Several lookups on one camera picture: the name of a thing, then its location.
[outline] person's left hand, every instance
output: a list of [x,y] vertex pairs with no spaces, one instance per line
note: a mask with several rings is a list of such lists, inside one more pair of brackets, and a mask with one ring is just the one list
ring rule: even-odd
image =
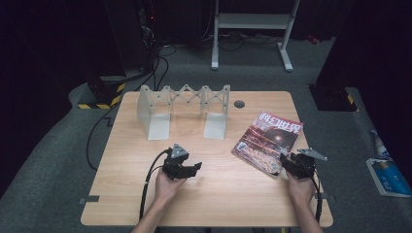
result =
[[155,179],[155,195],[154,201],[161,202],[164,205],[170,203],[170,201],[176,196],[179,187],[187,179],[170,180],[167,175],[160,168]]

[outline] book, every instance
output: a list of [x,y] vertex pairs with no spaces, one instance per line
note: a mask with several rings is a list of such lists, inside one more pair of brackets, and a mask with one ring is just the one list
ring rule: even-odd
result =
[[412,196],[411,187],[392,160],[369,158],[366,164],[381,195]]
[[281,153],[288,155],[303,123],[260,112],[231,153],[276,178],[282,170]]

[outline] gray carpet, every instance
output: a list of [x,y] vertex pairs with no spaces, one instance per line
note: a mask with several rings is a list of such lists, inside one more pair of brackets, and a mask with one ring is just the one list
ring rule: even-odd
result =
[[[285,90],[292,95],[298,115],[305,123],[310,147],[329,158],[317,162],[334,223],[326,232],[412,232],[412,199],[383,197],[371,179],[365,160],[375,157],[369,130],[373,125],[360,94],[348,91],[360,108],[358,112],[319,112],[307,87],[314,83],[325,62],[332,41],[314,46],[291,40],[288,52],[294,71],[287,73],[275,44],[244,45],[239,50],[220,53],[219,71],[210,70],[211,50],[188,47],[163,49],[169,69],[160,88],[197,89],[209,85],[218,90]],[[238,44],[225,44],[234,49]],[[156,81],[166,69],[160,60]],[[136,89],[143,79],[130,82],[125,91]],[[154,79],[147,85],[153,88]],[[79,204],[90,190],[95,172],[86,162],[86,141],[93,125],[105,110],[80,110],[77,100],[85,85],[68,98],[71,112],[32,151],[15,180],[0,200],[0,232],[129,232],[131,226],[90,227],[81,224],[84,205]],[[112,120],[117,109],[109,113]],[[98,165],[111,127],[102,120],[94,130],[89,147],[90,160]],[[264,232],[279,232],[265,229]]]

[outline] metal bookend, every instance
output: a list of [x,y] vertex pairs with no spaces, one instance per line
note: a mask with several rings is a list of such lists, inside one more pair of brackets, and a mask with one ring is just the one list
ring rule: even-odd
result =
[[[137,102],[137,117],[144,124],[148,140],[167,140],[169,138],[170,116],[174,112],[173,102],[177,99],[190,103],[195,98],[200,99],[200,114],[203,115],[212,102],[222,104],[220,113],[207,113],[204,137],[223,140],[226,130],[230,85],[225,85],[221,91],[214,92],[204,85],[198,91],[187,84],[175,91],[165,86],[161,92],[153,92],[148,86],[142,85]],[[161,105],[166,111],[159,110]]]

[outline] dark wall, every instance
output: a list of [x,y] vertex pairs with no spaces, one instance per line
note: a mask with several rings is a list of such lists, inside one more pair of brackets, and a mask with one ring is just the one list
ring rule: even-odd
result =
[[67,41],[62,1],[0,3],[0,195],[85,82]]
[[412,183],[412,2],[358,0],[317,85],[354,86],[403,176]]

